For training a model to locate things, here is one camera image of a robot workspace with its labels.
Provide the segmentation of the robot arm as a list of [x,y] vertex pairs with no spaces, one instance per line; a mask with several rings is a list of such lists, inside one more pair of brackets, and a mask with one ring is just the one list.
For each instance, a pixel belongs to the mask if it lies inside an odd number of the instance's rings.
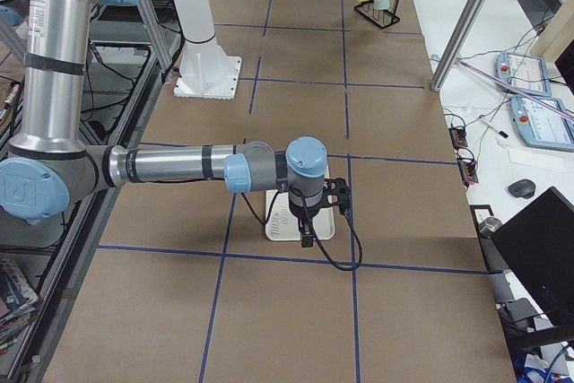
[[317,244],[313,220],[328,199],[326,148],[316,138],[297,138],[283,152],[262,142],[145,150],[80,141],[91,10],[100,1],[30,0],[22,126],[1,163],[2,208],[44,220],[127,183],[221,181],[235,194],[286,194],[302,245]]

